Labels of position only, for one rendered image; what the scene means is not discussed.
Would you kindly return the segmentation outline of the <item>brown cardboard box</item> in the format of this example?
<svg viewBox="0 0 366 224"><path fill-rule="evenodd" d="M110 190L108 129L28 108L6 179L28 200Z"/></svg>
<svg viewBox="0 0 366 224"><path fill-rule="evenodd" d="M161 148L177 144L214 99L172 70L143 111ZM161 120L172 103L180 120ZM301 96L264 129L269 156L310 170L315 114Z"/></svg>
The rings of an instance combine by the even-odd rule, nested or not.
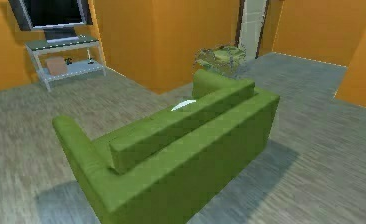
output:
<svg viewBox="0 0 366 224"><path fill-rule="evenodd" d="M53 76L65 74L67 65L62 57L51 57L46 60L49 73Z"/></svg>

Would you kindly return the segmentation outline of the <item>white laptop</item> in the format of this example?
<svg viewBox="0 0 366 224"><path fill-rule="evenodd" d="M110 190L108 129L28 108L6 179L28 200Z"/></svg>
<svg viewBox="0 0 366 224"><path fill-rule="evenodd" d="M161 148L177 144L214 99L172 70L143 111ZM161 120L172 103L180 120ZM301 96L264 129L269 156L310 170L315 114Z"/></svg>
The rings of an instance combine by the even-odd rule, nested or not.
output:
<svg viewBox="0 0 366 224"><path fill-rule="evenodd" d="M180 109L182 109L182 108L184 108L184 107L186 107L186 106L188 106L188 105L190 105L190 104L193 104L193 103L195 103L195 102L196 102L196 100L192 100L192 99L182 101L182 102L178 103L176 106L174 106L174 107L171 109L171 111L177 111L177 110L180 110Z"/></svg>

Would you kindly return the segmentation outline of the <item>green sofa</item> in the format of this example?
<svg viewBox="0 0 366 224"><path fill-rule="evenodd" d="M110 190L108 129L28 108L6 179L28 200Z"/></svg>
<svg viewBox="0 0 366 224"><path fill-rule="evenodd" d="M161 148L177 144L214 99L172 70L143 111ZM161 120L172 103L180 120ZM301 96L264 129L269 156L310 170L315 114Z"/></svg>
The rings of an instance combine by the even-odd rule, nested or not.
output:
<svg viewBox="0 0 366 224"><path fill-rule="evenodd" d="M71 117L53 119L101 224L186 224L264 150L280 97L199 69L192 100L95 140Z"/></svg>

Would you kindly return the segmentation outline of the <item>white room door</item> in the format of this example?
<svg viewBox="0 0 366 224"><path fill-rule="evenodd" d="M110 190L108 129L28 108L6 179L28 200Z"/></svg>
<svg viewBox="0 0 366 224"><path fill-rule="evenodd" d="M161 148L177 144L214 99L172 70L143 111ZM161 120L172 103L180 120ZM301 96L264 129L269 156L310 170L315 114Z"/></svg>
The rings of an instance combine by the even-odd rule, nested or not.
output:
<svg viewBox="0 0 366 224"><path fill-rule="evenodd" d="M267 0L244 0L239 46L247 61L256 58Z"/></svg>

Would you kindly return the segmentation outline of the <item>grey television stand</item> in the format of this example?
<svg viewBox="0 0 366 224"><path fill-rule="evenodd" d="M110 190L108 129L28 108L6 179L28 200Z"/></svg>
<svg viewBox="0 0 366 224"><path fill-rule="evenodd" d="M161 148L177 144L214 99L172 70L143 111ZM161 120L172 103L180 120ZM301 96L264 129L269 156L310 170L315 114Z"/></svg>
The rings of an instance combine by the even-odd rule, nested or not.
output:
<svg viewBox="0 0 366 224"><path fill-rule="evenodd" d="M51 91L50 83L57 80L99 70L103 72L103 75L106 75L102 47L100 46L99 40L90 35L79 35L75 38L28 41L25 43L25 47L35 67L39 80L45 85L48 92ZM41 55L82 48L87 50L88 58L67 65L67 72L65 74L53 76L40 62ZM94 63L88 64L89 59L92 59Z"/></svg>

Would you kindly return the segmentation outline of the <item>black television set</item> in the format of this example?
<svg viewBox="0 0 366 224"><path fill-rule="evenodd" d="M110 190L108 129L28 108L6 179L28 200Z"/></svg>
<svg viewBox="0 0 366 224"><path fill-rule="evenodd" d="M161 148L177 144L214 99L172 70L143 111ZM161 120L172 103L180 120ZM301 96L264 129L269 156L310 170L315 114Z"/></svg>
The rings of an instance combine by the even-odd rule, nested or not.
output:
<svg viewBox="0 0 366 224"><path fill-rule="evenodd" d="M48 43L78 40L74 27L92 25L88 0L8 0L21 31L42 30Z"/></svg>

